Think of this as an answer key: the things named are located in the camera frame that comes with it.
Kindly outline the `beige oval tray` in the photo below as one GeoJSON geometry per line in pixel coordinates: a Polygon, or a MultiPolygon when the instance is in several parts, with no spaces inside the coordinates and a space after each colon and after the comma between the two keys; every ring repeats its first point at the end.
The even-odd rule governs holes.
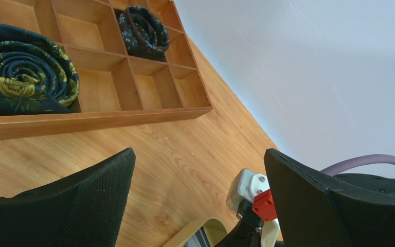
{"type": "Polygon", "coordinates": [[[163,247],[216,246],[226,236],[227,229],[218,219],[194,220],[168,240],[163,247]]]}

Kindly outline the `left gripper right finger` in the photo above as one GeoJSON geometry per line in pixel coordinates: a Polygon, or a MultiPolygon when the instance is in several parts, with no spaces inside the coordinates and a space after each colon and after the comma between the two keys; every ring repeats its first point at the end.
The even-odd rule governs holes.
{"type": "Polygon", "coordinates": [[[324,174],[276,149],[266,150],[264,164],[283,240],[289,236],[284,214],[288,213],[289,206],[299,202],[304,196],[312,195],[314,199],[312,207],[318,211],[329,211],[330,207],[326,203],[330,199],[337,202],[337,209],[343,208],[341,201],[344,199],[379,205],[391,202],[391,199],[379,196],[375,192],[367,192],[366,195],[361,196],[353,185],[336,179],[340,174],[324,174]]]}

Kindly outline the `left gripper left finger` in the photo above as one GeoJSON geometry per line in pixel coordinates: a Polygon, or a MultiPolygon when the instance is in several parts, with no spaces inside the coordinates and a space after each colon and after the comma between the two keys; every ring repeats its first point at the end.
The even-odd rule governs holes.
{"type": "Polygon", "coordinates": [[[0,246],[115,246],[136,155],[131,148],[14,197],[0,197],[0,246]]]}

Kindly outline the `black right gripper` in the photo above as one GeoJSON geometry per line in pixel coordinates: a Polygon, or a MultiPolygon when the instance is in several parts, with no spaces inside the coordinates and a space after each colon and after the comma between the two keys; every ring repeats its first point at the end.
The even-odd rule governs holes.
{"type": "Polygon", "coordinates": [[[216,247],[264,246],[261,244],[264,221],[253,211],[253,204],[242,201],[237,216],[241,216],[237,225],[216,247]]]}

